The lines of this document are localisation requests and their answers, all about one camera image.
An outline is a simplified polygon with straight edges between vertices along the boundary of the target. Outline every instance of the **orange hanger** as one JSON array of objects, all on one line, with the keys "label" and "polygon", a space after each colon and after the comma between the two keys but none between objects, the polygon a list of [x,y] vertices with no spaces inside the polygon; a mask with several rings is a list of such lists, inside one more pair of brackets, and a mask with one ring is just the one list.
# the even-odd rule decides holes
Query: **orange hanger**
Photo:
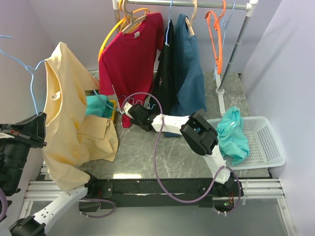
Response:
[{"label": "orange hanger", "polygon": [[[223,2],[223,12],[222,14],[219,16],[219,18],[217,17],[217,15],[215,14],[214,11],[208,11],[205,19],[207,19],[207,23],[208,23],[208,29],[209,29],[209,34],[210,34],[210,38],[211,38],[211,42],[212,42],[212,48],[213,48],[213,53],[215,55],[215,60],[216,60],[216,64],[218,66],[218,74],[221,74],[222,71],[222,64],[223,64],[223,48],[222,48],[222,37],[221,37],[221,28],[220,28],[220,18],[222,16],[224,16],[225,14],[225,8],[226,8],[226,1],[222,1]],[[215,30],[218,32],[218,40],[219,40],[219,56],[217,57],[217,52],[216,52],[216,47],[215,47],[215,43],[213,42],[213,38],[212,38],[212,33],[211,33],[211,29],[210,29],[210,18],[211,18],[211,14],[213,14],[214,18],[215,18],[215,23],[213,25],[213,28],[215,28]]]}]

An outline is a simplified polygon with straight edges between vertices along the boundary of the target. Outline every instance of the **shirt sleeve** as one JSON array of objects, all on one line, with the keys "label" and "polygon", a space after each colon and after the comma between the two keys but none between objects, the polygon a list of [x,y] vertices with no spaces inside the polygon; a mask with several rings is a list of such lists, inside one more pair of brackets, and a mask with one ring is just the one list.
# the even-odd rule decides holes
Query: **shirt sleeve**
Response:
[{"label": "shirt sleeve", "polygon": [[99,63],[99,93],[103,95],[113,95],[113,85],[110,79],[110,73],[106,67],[106,58],[104,58],[104,54],[102,54]]},{"label": "shirt sleeve", "polygon": [[163,29],[163,17],[159,14],[159,19],[157,23],[157,49],[162,51],[164,44],[164,29]]}]

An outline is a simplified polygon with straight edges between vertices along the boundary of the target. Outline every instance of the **white hanger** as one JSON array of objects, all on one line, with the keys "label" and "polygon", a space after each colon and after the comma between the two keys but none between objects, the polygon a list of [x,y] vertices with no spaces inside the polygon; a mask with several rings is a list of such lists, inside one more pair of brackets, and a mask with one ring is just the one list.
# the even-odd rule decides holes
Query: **white hanger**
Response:
[{"label": "white hanger", "polygon": [[186,24],[187,24],[187,26],[188,26],[188,29],[189,29],[190,34],[191,34],[191,35],[195,35],[195,33],[194,33],[193,29],[192,29],[192,22],[193,22],[193,20],[195,19],[196,14],[197,14],[198,2],[197,2],[197,0],[192,0],[192,1],[193,1],[193,5],[194,5],[193,8],[194,8],[194,9],[193,9],[193,13],[192,13],[192,15],[191,15],[191,20],[189,21],[189,19],[186,17],[186,18],[185,18],[185,22],[186,22]]},{"label": "white hanger", "polygon": [[135,27],[138,23],[144,21],[145,19],[147,19],[147,16],[141,16],[139,17],[137,20],[134,20],[133,18],[133,12],[132,11],[127,11],[126,9],[126,4],[127,4],[128,0],[123,0],[123,11],[125,16],[130,19],[130,23],[129,25],[127,25],[123,30],[122,33],[127,33],[129,32],[133,27]]}]

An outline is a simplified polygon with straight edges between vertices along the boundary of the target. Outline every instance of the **dark blue t-shirt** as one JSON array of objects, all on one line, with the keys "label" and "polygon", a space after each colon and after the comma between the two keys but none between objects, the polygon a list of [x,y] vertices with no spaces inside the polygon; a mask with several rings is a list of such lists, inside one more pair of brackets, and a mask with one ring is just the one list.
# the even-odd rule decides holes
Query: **dark blue t-shirt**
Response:
[{"label": "dark blue t-shirt", "polygon": [[175,30],[174,79],[177,104],[171,110],[172,116],[189,116],[200,109],[207,111],[197,38],[189,34],[185,17],[184,14],[179,15]]}]

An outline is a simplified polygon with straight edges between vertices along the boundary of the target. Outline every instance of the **yellow shirt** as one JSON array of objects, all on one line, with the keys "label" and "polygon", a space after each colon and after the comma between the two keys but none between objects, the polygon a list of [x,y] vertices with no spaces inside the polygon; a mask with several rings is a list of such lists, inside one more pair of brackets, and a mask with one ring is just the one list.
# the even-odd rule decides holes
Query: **yellow shirt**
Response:
[{"label": "yellow shirt", "polygon": [[68,190],[90,179],[76,167],[90,160],[115,159],[118,138],[111,119],[85,116],[85,91],[98,89],[99,84],[66,44],[58,44],[45,66],[47,146],[43,156],[51,179]]}]

